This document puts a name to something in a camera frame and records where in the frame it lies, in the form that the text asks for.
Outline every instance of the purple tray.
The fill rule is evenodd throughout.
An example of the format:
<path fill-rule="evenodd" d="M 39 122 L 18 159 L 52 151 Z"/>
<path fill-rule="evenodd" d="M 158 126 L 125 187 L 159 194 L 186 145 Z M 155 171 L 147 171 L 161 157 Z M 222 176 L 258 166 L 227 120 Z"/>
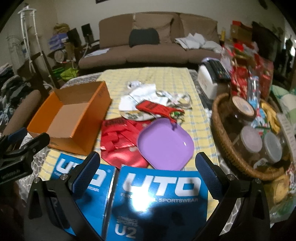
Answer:
<path fill-rule="evenodd" d="M 137 146 L 151 166 L 159 170 L 180 171 L 194 152 L 190 135 L 167 118 L 156 119 L 144 128 Z"/>

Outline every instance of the dark pillow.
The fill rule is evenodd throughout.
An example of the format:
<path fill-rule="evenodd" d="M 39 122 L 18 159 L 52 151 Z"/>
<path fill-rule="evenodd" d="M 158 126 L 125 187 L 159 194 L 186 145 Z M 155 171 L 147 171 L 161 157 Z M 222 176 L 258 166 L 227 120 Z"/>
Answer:
<path fill-rule="evenodd" d="M 133 29 L 128 44 L 130 47 L 143 44 L 159 44 L 158 32 L 153 28 Z"/>

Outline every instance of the cardboard box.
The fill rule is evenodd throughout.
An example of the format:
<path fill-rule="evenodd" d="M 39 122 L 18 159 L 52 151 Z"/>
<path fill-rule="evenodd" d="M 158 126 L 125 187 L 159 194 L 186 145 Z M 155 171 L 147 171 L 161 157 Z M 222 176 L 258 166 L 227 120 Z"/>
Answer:
<path fill-rule="evenodd" d="M 110 103 L 105 82 L 55 90 L 31 120 L 28 132 L 33 137 L 46 132 L 50 147 L 87 156 Z"/>
<path fill-rule="evenodd" d="M 231 25 L 230 35 L 233 39 L 237 39 L 243 42 L 252 42 L 252 31 L 244 29 L 237 25 Z"/>

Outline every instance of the translucent lid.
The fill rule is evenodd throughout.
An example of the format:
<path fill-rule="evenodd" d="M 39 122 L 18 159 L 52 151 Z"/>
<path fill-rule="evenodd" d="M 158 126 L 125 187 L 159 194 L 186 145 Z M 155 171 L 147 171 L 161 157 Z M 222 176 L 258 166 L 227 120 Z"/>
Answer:
<path fill-rule="evenodd" d="M 281 143 L 278 137 L 272 132 L 267 132 L 265 134 L 263 143 L 264 143 L 266 153 L 269 156 L 269 159 L 273 163 L 278 162 L 282 156 Z"/>
<path fill-rule="evenodd" d="M 241 130 L 241 140 L 250 153 L 258 153 L 262 149 L 262 140 L 257 130 L 244 126 Z"/>

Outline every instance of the bolt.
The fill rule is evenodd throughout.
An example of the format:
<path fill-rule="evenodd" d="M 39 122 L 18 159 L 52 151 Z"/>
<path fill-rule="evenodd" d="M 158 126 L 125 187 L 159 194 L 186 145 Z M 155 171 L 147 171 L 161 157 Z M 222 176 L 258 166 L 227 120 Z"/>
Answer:
<path fill-rule="evenodd" d="M 60 176 L 60 179 L 62 180 L 66 180 L 68 178 L 68 175 L 67 174 L 63 174 Z"/>
<path fill-rule="evenodd" d="M 228 178 L 229 180 L 233 181 L 233 180 L 235 179 L 235 176 L 232 175 L 232 174 L 228 174 L 228 175 L 227 175 L 227 178 Z"/>
<path fill-rule="evenodd" d="M 39 178 L 39 177 L 36 177 L 36 178 L 34 178 L 34 180 L 33 180 L 34 183 L 38 183 L 39 181 L 40 181 L 40 178 Z"/>

